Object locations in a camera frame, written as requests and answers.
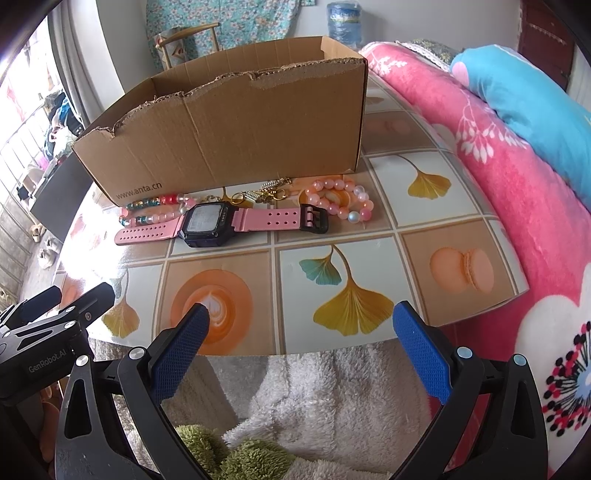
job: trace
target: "floral cloth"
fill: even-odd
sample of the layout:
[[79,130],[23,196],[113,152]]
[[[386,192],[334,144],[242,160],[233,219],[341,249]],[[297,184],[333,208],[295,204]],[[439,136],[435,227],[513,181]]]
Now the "floral cloth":
[[[483,358],[506,360],[514,352],[528,358],[556,471],[590,423],[591,215],[529,143],[449,74],[393,44],[372,43],[361,53],[457,152],[517,250],[530,290],[443,330]],[[456,452],[453,461],[460,460]]]
[[[308,0],[244,0],[240,3],[233,0],[148,0],[146,28],[154,63],[162,69],[153,37],[173,27],[220,22],[216,35],[222,50],[285,38],[299,12],[300,1],[313,5]],[[209,31],[189,37],[184,43],[189,60],[214,51]]]

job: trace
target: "clothes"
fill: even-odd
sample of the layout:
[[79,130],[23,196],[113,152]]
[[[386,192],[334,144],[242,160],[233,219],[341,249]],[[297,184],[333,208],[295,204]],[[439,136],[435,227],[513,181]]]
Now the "clothes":
[[[162,69],[153,37],[169,28],[220,22],[216,35],[220,48],[227,50],[247,43],[285,38],[299,9],[300,0],[148,0],[146,29],[154,63]],[[189,60],[214,51],[208,31],[189,37],[184,43]]]

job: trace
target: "shoe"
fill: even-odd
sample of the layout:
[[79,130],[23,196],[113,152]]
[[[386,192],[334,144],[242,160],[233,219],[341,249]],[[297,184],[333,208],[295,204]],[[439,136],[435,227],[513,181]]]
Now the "shoe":
[[48,250],[53,250],[56,254],[61,252],[61,242],[54,236],[45,240],[45,246]]
[[33,241],[38,244],[41,241],[43,234],[46,232],[46,228],[42,224],[38,223],[37,225],[33,225],[29,229],[29,232],[33,237]]
[[39,266],[46,270],[50,266],[52,266],[56,261],[57,254],[53,250],[49,250],[47,248],[42,248],[39,250],[39,254],[37,258],[39,259]]

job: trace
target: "chair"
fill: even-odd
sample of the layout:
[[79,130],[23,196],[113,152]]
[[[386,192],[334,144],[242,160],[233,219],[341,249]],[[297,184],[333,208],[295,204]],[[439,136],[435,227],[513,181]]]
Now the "chair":
[[165,45],[172,43],[174,41],[177,41],[177,40],[182,40],[184,38],[190,37],[191,35],[195,35],[196,33],[202,32],[204,30],[211,30],[213,48],[215,51],[219,51],[220,47],[219,47],[219,44],[217,43],[216,31],[214,30],[216,27],[219,27],[219,26],[220,26],[220,22],[215,22],[215,23],[209,23],[209,24],[205,24],[205,25],[199,25],[198,27],[189,27],[189,28],[185,28],[179,32],[176,32],[175,34],[171,35],[168,38],[159,39],[156,42],[156,48],[159,50],[162,49],[164,64],[166,67],[165,70],[168,70],[169,68],[171,68],[170,58],[168,56],[168,51],[166,50],[166,48],[164,48]]

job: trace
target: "tile pattern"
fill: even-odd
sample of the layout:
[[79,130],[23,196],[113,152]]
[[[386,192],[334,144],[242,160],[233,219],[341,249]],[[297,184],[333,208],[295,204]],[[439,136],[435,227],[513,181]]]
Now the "tile pattern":
[[[444,325],[525,292],[515,250],[473,177],[405,100],[370,75],[358,168],[327,178],[363,185],[375,204],[371,221],[331,216],[326,235],[249,233],[221,248],[192,249],[180,239],[116,247],[118,210],[95,190],[61,256],[63,303],[108,281],[117,294],[110,328],[96,322],[90,334],[147,345],[198,301],[211,317],[203,352],[269,355],[393,338],[391,309],[405,299],[426,322]],[[305,200],[314,180],[294,179],[277,206]],[[343,194],[331,192],[331,201],[359,207]]]

